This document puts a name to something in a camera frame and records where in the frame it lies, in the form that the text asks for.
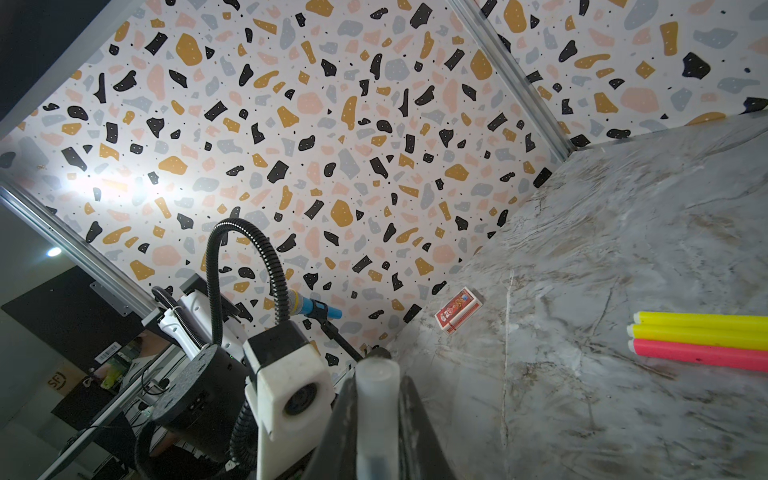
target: barcode label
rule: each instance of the barcode label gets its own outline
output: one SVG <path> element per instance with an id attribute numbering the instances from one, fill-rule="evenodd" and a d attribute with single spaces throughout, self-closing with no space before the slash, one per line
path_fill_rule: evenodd
<path id="1" fill-rule="evenodd" d="M 109 357 L 111 357 L 112 354 L 117 352 L 119 349 L 120 349 L 120 343 L 113 342 L 110 346 L 104 349 L 104 352 L 99 353 L 94 360 L 96 360 L 100 365 L 106 362 L 107 360 L 109 360 Z"/>

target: black panel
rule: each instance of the black panel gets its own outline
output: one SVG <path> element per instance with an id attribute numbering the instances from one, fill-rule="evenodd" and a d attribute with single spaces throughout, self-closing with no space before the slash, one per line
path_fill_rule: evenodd
<path id="1" fill-rule="evenodd" d="M 251 350 L 262 369 L 309 343 L 294 322 L 278 323 L 248 339 Z"/>
<path id="2" fill-rule="evenodd" d="M 113 342 L 124 346 L 144 330 L 135 313 L 121 316 L 90 287 L 79 266 L 11 300 L 2 309 L 52 349 L 87 372 Z"/>
<path id="3" fill-rule="evenodd" d="M 109 0 L 4 0 L 0 2 L 2 41 L 0 119 L 53 65 Z"/>
<path id="4" fill-rule="evenodd" d="M 78 383 L 54 408 L 51 413 L 64 420 L 75 430 L 87 428 L 112 401 L 113 395 L 101 388 L 99 382 L 86 379 Z"/>

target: black flexible hose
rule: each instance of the black flexible hose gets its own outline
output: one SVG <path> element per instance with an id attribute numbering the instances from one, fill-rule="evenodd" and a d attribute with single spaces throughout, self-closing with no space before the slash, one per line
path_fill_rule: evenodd
<path id="1" fill-rule="evenodd" d="M 261 230 L 247 220 L 227 218 L 217 223 L 210 232 L 208 246 L 205 250 L 205 270 L 208 280 L 208 300 L 210 300 L 211 343 L 214 345 L 221 345 L 224 325 L 219 289 L 219 246 L 221 238 L 232 230 L 243 234 L 250 240 L 266 265 L 266 273 L 269 275 L 270 285 L 275 296 L 275 323 L 286 322 L 290 318 L 286 276 L 270 239 L 266 238 Z"/>
<path id="2" fill-rule="evenodd" d="M 136 469 L 139 475 L 145 480 L 158 480 L 157 469 L 154 464 L 154 458 L 150 458 L 152 446 L 152 435 L 159 425 L 152 420 L 147 420 L 139 430 L 134 449 L 134 458 Z"/>
<path id="3" fill-rule="evenodd" d="M 181 324 L 181 328 L 183 328 L 184 331 L 187 332 L 187 335 L 192 339 L 192 342 L 194 342 L 195 346 L 198 349 L 202 349 L 207 342 L 200 335 L 200 333 L 194 328 L 194 325 L 192 325 L 192 322 L 187 318 L 187 315 L 184 313 L 184 311 L 182 311 L 179 304 L 176 303 L 176 300 L 174 300 L 174 298 L 170 296 L 168 291 L 165 290 L 165 288 L 161 288 L 159 286 L 153 286 L 152 294 L 154 295 L 154 298 L 158 302 L 162 303 L 165 308 L 169 308 L 173 310 L 174 315 L 176 316 L 176 319 Z"/>
<path id="4" fill-rule="evenodd" d="M 237 462 L 242 469 L 254 470 L 257 466 L 257 447 L 259 427 L 256 419 L 250 411 L 248 400 L 243 402 L 243 408 L 237 415 L 235 426 L 230 437 L 230 457 Z"/>

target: gray wall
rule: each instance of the gray wall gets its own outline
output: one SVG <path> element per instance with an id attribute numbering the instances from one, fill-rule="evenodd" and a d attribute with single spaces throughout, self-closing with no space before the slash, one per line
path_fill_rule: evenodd
<path id="1" fill-rule="evenodd" d="M 0 207 L 0 305 L 69 270 L 64 255 L 12 212 Z M 58 456 L 74 429 L 51 414 L 63 398 L 46 380 L 67 360 L 0 310 L 0 472 L 3 478 L 37 478 Z M 90 445 L 58 480 L 88 477 L 107 457 Z"/>
<path id="2" fill-rule="evenodd" d="M 74 266 L 12 212 L 0 207 L 0 305 Z M 64 358 L 0 310 L 0 428 L 31 398 Z"/>
<path id="3" fill-rule="evenodd" d="M 0 118 L 64 53 L 109 0 L 0 0 Z M 72 65 L 74 72 L 79 65 Z"/>

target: neon foam stick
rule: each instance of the neon foam stick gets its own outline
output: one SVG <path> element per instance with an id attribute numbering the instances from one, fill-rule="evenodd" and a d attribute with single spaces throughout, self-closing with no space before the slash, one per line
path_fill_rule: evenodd
<path id="1" fill-rule="evenodd" d="M 629 350 L 640 356 L 657 359 L 768 372 L 768 352 L 759 350 L 728 349 L 720 346 L 687 345 L 643 339 L 630 340 Z"/>
<path id="2" fill-rule="evenodd" d="M 725 346 L 733 349 L 768 351 L 768 333 L 733 330 L 692 329 L 682 326 L 629 325 L 629 336 L 661 342 Z"/>
<path id="3" fill-rule="evenodd" d="M 634 314 L 634 322 L 642 325 L 685 326 L 688 328 L 768 333 L 768 316 L 637 312 Z"/>

